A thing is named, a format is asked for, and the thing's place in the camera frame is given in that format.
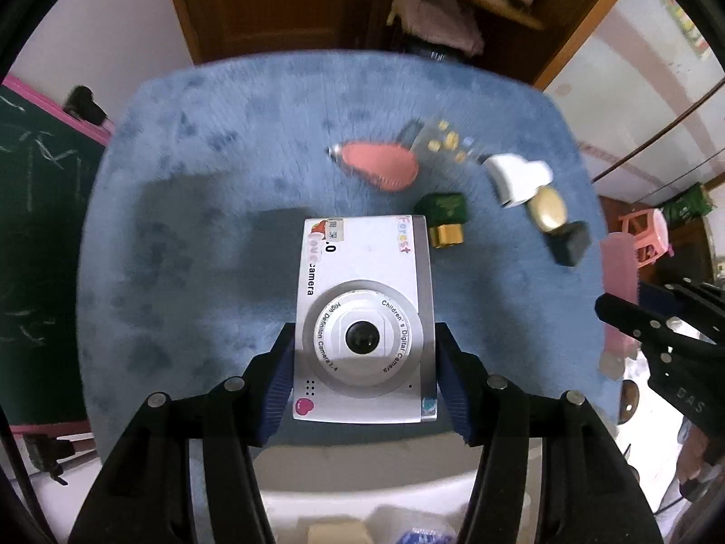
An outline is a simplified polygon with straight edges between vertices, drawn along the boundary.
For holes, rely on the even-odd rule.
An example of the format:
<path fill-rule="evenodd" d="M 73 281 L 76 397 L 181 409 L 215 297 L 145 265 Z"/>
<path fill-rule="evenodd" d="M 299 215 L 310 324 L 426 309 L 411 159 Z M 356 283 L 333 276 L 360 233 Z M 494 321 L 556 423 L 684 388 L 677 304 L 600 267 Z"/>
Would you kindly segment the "beige oval compact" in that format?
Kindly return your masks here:
<path fill-rule="evenodd" d="M 552 232 L 568 222 L 568 210 L 564 200 L 550 185 L 538 188 L 526 205 L 538 230 L 544 233 Z"/>

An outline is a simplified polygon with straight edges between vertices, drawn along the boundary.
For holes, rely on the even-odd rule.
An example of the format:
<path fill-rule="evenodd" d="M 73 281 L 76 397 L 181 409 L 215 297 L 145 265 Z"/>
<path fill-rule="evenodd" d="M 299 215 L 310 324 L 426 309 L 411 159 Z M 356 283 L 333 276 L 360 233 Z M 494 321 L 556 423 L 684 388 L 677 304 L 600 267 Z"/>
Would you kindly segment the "white heart-shaped box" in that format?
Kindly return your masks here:
<path fill-rule="evenodd" d="M 538 189 L 551 184 L 553 171 L 544 161 L 528 161 L 516 154 L 497 154 L 483 163 L 503 208 L 527 203 Z"/>

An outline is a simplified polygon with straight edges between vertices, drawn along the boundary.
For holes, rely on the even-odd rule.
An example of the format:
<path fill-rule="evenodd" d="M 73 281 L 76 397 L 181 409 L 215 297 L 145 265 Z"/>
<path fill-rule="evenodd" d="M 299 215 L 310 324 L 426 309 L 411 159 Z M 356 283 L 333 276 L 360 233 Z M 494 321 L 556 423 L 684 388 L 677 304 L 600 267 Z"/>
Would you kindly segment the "silver children's digital camera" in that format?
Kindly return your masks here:
<path fill-rule="evenodd" d="M 403 425 L 437 418 L 425 218 L 318 218 L 302 232 L 292 415 Z"/>

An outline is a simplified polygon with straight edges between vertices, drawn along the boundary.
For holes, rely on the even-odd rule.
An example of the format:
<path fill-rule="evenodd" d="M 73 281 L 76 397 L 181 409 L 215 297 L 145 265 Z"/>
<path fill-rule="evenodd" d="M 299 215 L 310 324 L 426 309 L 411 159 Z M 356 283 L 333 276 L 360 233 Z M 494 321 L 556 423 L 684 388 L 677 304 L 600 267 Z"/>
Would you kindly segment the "clear box with stickers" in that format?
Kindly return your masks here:
<path fill-rule="evenodd" d="M 408 121 L 398 133 L 396 141 L 424 162 L 446 160 L 481 165 L 487 159 L 476 140 L 463 135 L 449 121 L 440 118 Z"/>

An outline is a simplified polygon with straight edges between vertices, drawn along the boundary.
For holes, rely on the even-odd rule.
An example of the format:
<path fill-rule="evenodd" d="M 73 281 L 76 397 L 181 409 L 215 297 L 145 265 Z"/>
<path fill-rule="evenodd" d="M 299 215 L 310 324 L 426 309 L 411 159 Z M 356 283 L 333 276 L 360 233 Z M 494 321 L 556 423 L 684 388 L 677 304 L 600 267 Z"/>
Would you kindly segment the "pink correction tape dispenser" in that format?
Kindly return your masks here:
<path fill-rule="evenodd" d="M 393 142 L 348 141 L 328 147 L 327 155 L 343 170 L 384 192 L 402 192 L 419 175 L 416 154 Z"/>

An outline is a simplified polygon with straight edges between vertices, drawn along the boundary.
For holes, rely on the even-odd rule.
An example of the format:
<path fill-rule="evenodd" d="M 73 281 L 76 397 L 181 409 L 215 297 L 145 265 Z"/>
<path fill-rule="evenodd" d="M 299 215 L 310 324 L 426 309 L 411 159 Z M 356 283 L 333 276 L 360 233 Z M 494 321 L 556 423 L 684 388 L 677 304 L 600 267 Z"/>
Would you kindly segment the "pink plastic stool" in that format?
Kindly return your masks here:
<path fill-rule="evenodd" d="M 623 233 L 634 237 L 638 267 L 654 264 L 670 253 L 671 244 L 665 216 L 660 209 L 642 209 L 618 218 Z"/>

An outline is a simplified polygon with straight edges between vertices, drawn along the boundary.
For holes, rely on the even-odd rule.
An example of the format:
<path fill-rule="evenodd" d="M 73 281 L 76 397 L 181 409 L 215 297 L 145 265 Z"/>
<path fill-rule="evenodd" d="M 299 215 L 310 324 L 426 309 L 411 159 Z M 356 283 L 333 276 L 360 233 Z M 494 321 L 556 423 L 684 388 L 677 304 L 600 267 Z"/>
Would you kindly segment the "black cube box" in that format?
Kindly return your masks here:
<path fill-rule="evenodd" d="M 547 233 L 547 243 L 556 263 L 576 267 L 591 244 L 589 225 L 585 221 L 566 222 Z"/>

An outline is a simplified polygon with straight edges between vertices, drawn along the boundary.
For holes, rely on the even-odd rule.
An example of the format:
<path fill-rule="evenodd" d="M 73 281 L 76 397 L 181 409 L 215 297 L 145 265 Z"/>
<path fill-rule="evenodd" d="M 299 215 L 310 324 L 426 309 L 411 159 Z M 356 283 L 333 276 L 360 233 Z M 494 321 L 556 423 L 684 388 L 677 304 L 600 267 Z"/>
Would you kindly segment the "white plastic storage bin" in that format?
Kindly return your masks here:
<path fill-rule="evenodd" d="M 355 446 L 276 445 L 252 463 L 277 542 L 305 543 L 311 525 L 354 521 L 375 543 L 394 543 L 411 529 L 459 533 L 482 453 L 449 432 Z"/>

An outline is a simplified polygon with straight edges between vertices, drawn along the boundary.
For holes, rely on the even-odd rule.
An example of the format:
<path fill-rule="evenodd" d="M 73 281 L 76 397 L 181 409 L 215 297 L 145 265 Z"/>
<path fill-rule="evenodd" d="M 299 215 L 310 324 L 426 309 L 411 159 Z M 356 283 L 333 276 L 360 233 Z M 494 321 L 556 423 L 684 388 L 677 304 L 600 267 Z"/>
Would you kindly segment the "green and gold perfume bottle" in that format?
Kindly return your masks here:
<path fill-rule="evenodd" d="M 431 247 L 439 249 L 463 243 L 468 211 L 462 193 L 426 194 L 414 205 L 414 213 L 424 216 Z"/>

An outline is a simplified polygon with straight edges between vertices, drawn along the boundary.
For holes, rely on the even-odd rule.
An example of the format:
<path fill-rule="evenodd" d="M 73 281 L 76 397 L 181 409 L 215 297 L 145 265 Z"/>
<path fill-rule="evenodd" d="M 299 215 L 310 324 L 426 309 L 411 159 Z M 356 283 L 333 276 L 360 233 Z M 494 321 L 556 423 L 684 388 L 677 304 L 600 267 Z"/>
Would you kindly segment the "white wardrobe doors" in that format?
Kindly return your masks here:
<path fill-rule="evenodd" d="M 597 193 L 660 204 L 724 169 L 724 69 L 676 0 L 617 0 L 547 87 Z"/>

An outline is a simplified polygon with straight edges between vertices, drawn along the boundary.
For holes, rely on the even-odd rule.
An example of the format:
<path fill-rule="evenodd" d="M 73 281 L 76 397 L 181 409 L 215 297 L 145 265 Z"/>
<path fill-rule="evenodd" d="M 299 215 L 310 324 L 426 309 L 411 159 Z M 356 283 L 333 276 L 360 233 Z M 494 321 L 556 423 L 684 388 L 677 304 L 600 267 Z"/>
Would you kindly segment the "blue fluffy table cover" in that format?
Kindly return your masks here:
<path fill-rule="evenodd" d="M 385 53 L 254 55 L 144 83 L 103 156 L 83 227 L 77 298 L 83 398 L 102 456 L 143 400 L 203 394 L 269 350 L 295 317 L 308 218 L 407 214 L 457 192 L 461 246 L 436 251 L 435 315 L 459 346 L 526 392 L 576 389 L 608 415 L 599 372 L 601 257 L 556 263 L 523 208 L 505 209 L 479 161 L 433 159 L 399 193 L 338 167 L 329 146 L 449 121 L 480 155 L 552 167 L 594 238 L 599 199 L 558 108 L 469 66 Z"/>

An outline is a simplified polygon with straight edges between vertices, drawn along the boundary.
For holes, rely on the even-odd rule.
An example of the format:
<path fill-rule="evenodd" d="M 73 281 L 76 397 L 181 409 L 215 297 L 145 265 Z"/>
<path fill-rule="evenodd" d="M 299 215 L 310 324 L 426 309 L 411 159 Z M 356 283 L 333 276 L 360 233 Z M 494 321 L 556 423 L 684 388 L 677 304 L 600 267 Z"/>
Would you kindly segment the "folded pink cloth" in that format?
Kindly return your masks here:
<path fill-rule="evenodd" d="M 393 0 L 386 26 L 398 26 L 409 37 L 457 50 L 466 57 L 483 53 L 476 19 L 459 0 Z"/>

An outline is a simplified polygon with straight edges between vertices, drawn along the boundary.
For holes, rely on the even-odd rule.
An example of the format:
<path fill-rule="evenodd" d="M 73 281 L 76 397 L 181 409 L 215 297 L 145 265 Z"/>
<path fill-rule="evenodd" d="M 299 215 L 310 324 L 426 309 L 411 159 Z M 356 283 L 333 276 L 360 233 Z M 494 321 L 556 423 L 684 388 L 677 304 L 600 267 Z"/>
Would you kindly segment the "black chalkboard eraser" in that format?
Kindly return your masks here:
<path fill-rule="evenodd" d="M 95 102 L 92 91 L 83 85 L 75 86 L 66 97 L 63 111 L 78 121 L 87 121 L 102 126 L 107 121 L 107 113 Z"/>

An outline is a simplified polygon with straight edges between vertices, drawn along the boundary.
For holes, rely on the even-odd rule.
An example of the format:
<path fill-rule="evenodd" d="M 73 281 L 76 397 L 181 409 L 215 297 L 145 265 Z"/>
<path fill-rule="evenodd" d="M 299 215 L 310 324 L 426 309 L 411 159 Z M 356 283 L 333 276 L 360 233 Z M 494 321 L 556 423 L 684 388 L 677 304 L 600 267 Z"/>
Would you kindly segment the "brown wooden cabinet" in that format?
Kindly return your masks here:
<path fill-rule="evenodd" d="M 543 90 L 617 0 L 457 0 L 482 32 L 477 68 Z M 172 0 L 194 63 L 294 49 L 400 50 L 393 0 Z"/>

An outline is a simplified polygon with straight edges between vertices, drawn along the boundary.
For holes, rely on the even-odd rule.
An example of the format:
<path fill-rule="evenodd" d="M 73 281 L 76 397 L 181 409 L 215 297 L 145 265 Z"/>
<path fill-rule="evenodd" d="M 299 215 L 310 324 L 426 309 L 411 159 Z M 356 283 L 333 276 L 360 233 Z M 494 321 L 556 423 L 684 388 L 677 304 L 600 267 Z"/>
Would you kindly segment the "green chalkboard with pink frame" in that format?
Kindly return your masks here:
<path fill-rule="evenodd" d="M 86 424 L 76 343 L 82 227 L 107 136 L 1 83 L 1 405 L 11 426 Z"/>

